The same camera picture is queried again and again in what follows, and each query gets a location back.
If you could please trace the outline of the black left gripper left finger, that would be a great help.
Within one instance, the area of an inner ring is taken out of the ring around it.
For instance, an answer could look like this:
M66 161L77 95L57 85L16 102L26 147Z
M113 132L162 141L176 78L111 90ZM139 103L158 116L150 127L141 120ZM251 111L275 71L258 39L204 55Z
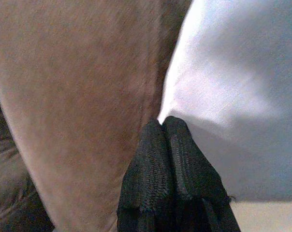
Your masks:
M151 120L122 180L119 232L172 231L172 171L162 127Z

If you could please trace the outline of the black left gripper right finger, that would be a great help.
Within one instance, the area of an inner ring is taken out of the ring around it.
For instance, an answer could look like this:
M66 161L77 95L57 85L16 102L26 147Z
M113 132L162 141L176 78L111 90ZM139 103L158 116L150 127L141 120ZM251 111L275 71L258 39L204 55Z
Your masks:
M220 175L192 138L186 122L163 122L175 178L175 225L178 232L238 232Z

